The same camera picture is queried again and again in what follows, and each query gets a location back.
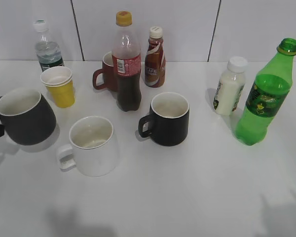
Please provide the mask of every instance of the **red mug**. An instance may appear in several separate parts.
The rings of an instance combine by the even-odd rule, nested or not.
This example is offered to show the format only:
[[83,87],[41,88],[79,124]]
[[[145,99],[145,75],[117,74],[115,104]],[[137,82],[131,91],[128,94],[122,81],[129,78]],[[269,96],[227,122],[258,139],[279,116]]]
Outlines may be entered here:
[[[108,52],[103,56],[102,59],[102,68],[98,69],[93,74],[93,87],[96,90],[101,90],[108,88],[112,91],[117,91],[117,80],[114,76],[114,66],[112,60],[112,52]],[[96,85],[97,78],[99,74],[103,74],[103,83],[101,85]]]

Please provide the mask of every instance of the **mug rim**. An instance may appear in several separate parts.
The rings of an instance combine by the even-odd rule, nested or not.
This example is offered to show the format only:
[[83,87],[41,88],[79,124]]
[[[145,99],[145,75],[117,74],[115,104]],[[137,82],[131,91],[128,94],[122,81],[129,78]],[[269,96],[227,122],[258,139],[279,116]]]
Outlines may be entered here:
[[31,89],[31,88],[20,87],[20,88],[16,88],[16,89],[14,89],[14,90],[9,91],[8,93],[6,93],[4,96],[2,96],[2,97],[0,98],[0,102],[1,102],[2,99],[4,99],[6,96],[8,96],[8,95],[11,94],[12,92],[15,92],[15,91],[18,91],[18,90],[23,90],[23,91],[24,91],[24,90],[27,90],[27,91],[34,91],[34,92],[37,92],[37,93],[39,94],[39,99],[38,99],[38,101],[37,101],[32,107],[30,107],[30,108],[27,109],[26,111],[23,111],[23,112],[18,113],[18,114],[13,114],[13,115],[6,115],[6,114],[3,114],[3,113],[0,112],[0,115],[2,115],[2,116],[6,116],[6,117],[13,117],[13,116],[18,116],[18,115],[25,114],[25,113],[27,113],[28,111],[30,111],[30,110],[32,110],[33,108],[35,108],[35,107],[39,104],[39,102],[41,101],[42,94],[41,94],[39,91],[34,90],[34,89]]
[[[83,120],[88,119],[88,118],[104,119],[104,120],[106,120],[106,121],[108,121],[108,122],[110,123],[111,128],[112,128],[112,132],[111,132],[110,137],[109,137],[104,143],[102,143],[102,144],[100,144],[100,145],[98,145],[98,146],[96,146],[96,147],[81,147],[81,146],[76,145],[76,144],[72,141],[72,139],[71,139],[71,132],[72,132],[73,128],[74,128],[78,123],[80,123],[80,122],[82,122]],[[91,150],[91,149],[99,148],[99,147],[105,145],[107,142],[109,142],[109,140],[110,140],[110,139],[112,138],[112,136],[113,136],[113,133],[114,133],[114,126],[113,126],[113,124],[112,124],[112,122],[111,122],[110,120],[108,120],[107,118],[102,117],[102,116],[91,115],[91,116],[87,116],[87,117],[83,117],[83,118],[79,119],[78,121],[76,121],[76,122],[71,126],[71,128],[70,128],[70,130],[69,130],[69,140],[70,140],[70,143],[71,143],[72,145],[74,145],[75,147],[77,147],[77,148],[79,148],[79,149],[82,149],[82,150]]]
[[[162,94],[176,94],[176,95],[181,96],[181,97],[187,102],[187,109],[186,109],[186,111],[185,111],[183,114],[181,114],[180,116],[173,117],[173,118],[167,118],[167,117],[165,117],[165,116],[162,116],[162,115],[161,115],[160,113],[158,113],[158,112],[154,109],[154,107],[152,106],[153,101],[156,99],[156,97],[158,97],[158,96],[160,96],[160,95],[162,95]],[[153,112],[154,112],[155,114],[157,114],[158,116],[160,116],[160,117],[162,117],[162,118],[165,118],[165,119],[178,119],[178,118],[181,118],[181,117],[183,117],[184,115],[186,115],[187,112],[189,111],[189,102],[188,102],[188,100],[187,100],[184,96],[182,96],[181,94],[176,93],[176,92],[170,92],[170,91],[168,91],[168,92],[162,92],[162,93],[159,93],[159,94],[155,95],[155,96],[153,97],[151,103],[150,103],[150,107],[151,107],[151,109],[153,110]]]
[[105,58],[108,54],[111,54],[111,55],[112,55],[112,51],[107,52],[106,54],[104,54],[104,56],[103,56],[103,58],[102,58],[102,62],[103,62],[105,65],[109,66],[109,67],[114,67],[114,65],[107,64],[107,63],[104,61],[104,58]]
[[[51,71],[51,70],[55,70],[55,69],[57,69],[57,68],[66,69],[66,70],[68,69],[68,70],[70,71],[70,75],[68,76],[68,78],[67,78],[66,80],[64,80],[64,81],[62,81],[62,82],[58,82],[58,83],[47,83],[47,82],[45,82],[45,81],[42,79],[42,76],[43,76],[44,74],[46,74],[45,72],[47,72],[47,71]],[[71,70],[70,68],[65,67],[65,66],[56,66],[56,67],[48,68],[47,70],[45,70],[44,72],[42,72],[41,75],[40,75],[40,81],[41,81],[44,85],[48,85],[48,86],[57,86],[57,85],[61,85],[61,84],[64,84],[64,83],[68,82],[70,79],[72,79],[72,77],[73,77],[73,72],[72,72],[72,70]]]

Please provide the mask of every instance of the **brown bottle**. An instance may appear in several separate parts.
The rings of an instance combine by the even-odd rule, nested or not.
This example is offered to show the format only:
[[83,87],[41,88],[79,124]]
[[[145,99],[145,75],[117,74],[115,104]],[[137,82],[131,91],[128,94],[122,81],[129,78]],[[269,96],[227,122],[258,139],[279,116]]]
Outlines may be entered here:
[[145,59],[145,84],[150,87],[160,87],[165,80],[166,59],[162,47],[162,36],[161,27],[150,28],[149,48]]
[[140,45],[132,28],[132,15],[128,11],[116,14],[117,32],[112,59],[117,79],[117,102],[123,111],[139,108],[142,94],[139,80],[141,73]]

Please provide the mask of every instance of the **brown liquid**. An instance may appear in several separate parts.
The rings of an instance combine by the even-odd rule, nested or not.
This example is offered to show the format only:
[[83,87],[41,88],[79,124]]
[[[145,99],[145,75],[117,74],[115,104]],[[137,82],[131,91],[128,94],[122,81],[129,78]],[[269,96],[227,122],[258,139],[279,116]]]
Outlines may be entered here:
[[123,77],[116,75],[118,83],[117,101],[123,111],[137,110],[142,100],[142,94],[139,87],[139,73]]

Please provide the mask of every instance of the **white bottle cap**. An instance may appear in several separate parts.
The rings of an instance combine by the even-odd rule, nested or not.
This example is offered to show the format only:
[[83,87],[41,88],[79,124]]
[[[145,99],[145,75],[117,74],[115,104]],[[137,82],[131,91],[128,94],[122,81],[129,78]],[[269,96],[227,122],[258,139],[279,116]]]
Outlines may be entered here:
[[247,59],[234,56],[228,61],[227,68],[234,73],[243,73],[248,65]]
[[47,23],[43,20],[38,20],[33,23],[34,29],[37,32],[44,32],[48,30]]
[[150,28],[149,36],[153,39],[158,39],[163,36],[162,28],[159,26],[153,26]]

